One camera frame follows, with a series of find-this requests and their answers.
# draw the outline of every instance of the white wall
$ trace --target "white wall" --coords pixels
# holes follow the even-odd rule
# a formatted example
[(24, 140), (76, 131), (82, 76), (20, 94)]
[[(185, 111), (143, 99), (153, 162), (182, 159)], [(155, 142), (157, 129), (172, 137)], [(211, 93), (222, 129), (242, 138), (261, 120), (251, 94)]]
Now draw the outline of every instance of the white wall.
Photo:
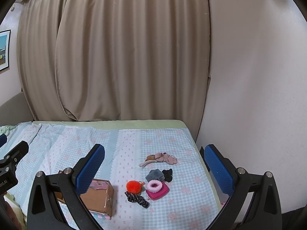
[(211, 83), (197, 146), (272, 171), (282, 212), (307, 203), (307, 22), (292, 0), (210, 0)]
[(14, 11), (9, 11), (0, 25), (0, 31), (11, 30), (9, 45), (9, 68), (0, 71), (0, 105), (21, 91), (17, 68), (17, 32), (22, 4), (15, 3)]

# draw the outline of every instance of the pink hair scrunchie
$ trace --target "pink hair scrunchie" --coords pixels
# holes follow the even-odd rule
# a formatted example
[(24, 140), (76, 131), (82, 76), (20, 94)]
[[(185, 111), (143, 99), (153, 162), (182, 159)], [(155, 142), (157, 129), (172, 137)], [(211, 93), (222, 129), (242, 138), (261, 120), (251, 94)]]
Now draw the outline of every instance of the pink hair scrunchie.
[(159, 192), (162, 188), (162, 182), (158, 181), (158, 180), (151, 180), (148, 184), (147, 184), (147, 190), (152, 192), (152, 193), (156, 193)]

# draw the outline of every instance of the brown cardboard box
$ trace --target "brown cardboard box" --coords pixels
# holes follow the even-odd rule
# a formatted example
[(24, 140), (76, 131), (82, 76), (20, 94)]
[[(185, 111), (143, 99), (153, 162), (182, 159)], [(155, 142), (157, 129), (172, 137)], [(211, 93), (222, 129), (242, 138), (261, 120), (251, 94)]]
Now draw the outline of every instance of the brown cardboard box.
[[(112, 217), (114, 190), (110, 181), (100, 179), (93, 180), (108, 182), (108, 188), (106, 190), (96, 190), (93, 188), (88, 188), (85, 194), (80, 195), (80, 198), (82, 199), (88, 210), (107, 214), (109, 217)], [(56, 192), (55, 194), (60, 202), (65, 203), (61, 193)]]

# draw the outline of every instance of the red pom pom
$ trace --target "red pom pom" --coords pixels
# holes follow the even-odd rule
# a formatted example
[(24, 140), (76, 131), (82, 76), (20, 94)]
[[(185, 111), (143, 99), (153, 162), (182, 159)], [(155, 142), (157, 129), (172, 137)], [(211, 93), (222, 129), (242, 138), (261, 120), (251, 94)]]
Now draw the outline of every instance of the red pom pom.
[(138, 194), (142, 190), (142, 185), (137, 181), (129, 181), (126, 188), (129, 193)]

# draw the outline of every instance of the pink fabric scrunchie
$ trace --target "pink fabric scrunchie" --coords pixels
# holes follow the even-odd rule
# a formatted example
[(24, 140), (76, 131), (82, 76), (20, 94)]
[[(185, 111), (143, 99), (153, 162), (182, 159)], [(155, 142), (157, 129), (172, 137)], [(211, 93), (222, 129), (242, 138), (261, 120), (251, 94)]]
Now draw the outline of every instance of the pink fabric scrunchie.
[(158, 162), (167, 162), (170, 165), (176, 164), (177, 163), (177, 158), (174, 156), (171, 156), (167, 154), (166, 152), (161, 153), (158, 152), (155, 154), (155, 158)]
[(151, 180), (148, 184), (147, 184), (147, 190), (152, 192), (152, 193), (156, 193), (159, 192), (162, 188), (162, 182), (158, 181), (158, 180)]

